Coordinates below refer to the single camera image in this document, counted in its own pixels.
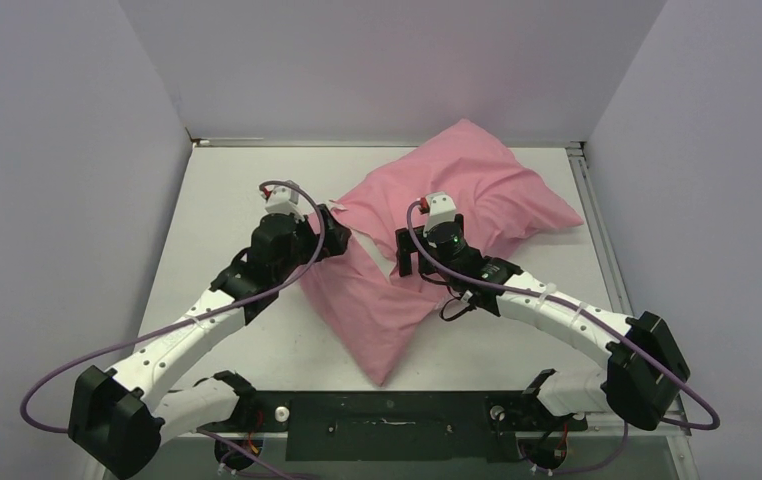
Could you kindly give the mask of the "white pillow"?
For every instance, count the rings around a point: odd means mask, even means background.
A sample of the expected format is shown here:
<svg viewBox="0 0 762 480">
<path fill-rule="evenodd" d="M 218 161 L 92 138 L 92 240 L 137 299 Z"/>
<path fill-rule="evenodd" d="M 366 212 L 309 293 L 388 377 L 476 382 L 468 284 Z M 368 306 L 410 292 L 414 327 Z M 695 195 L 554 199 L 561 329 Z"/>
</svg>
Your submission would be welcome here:
<svg viewBox="0 0 762 480">
<path fill-rule="evenodd" d="M 342 212 L 348 209 L 333 199 L 326 200 L 325 204 L 332 212 Z M 371 237 L 358 230 L 351 229 L 352 236 L 356 239 L 359 245 L 364 249 L 368 256 L 375 263 L 379 271 L 382 273 L 388 283 L 390 283 L 390 274 L 392 273 L 396 263 L 388 260 L 382 252 L 379 250 L 376 243 Z"/>
</svg>

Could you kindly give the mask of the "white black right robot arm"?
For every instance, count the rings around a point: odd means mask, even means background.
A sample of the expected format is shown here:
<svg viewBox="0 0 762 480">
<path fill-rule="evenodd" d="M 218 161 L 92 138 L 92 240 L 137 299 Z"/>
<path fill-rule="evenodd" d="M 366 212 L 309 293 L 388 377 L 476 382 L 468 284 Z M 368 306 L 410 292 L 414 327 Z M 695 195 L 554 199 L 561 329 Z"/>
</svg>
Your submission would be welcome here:
<svg viewBox="0 0 762 480">
<path fill-rule="evenodd" d="M 422 228 L 395 233 L 398 273 L 418 272 L 440 284 L 469 310 L 515 320 L 587 356 L 594 367 L 543 371 L 525 390 L 524 419 L 546 428 L 558 418 L 612 412 L 652 431 L 664 420 L 690 376 L 666 322 L 650 312 L 634 318 L 601 309 L 542 283 L 518 265 L 484 256 L 463 237 L 460 217 L 425 235 Z"/>
</svg>

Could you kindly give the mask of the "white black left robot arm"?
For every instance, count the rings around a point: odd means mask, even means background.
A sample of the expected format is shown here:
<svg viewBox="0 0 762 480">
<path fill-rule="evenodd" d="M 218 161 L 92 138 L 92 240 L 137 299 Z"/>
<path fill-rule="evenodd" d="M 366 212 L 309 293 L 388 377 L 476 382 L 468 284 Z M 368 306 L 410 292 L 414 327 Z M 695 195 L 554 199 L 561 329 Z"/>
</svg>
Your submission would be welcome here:
<svg viewBox="0 0 762 480">
<path fill-rule="evenodd" d="M 300 268 L 344 254 L 351 237 L 324 206 L 314 228 L 309 216 L 269 213 L 250 244 L 169 328 L 129 357 L 102 370 L 91 366 L 76 379 L 68 437 L 118 479 L 138 474 L 169 440 L 222 422 L 231 430 L 253 421 L 253 389 L 240 375 L 222 371 L 192 388 L 175 383 L 228 336 L 271 305 Z"/>
</svg>

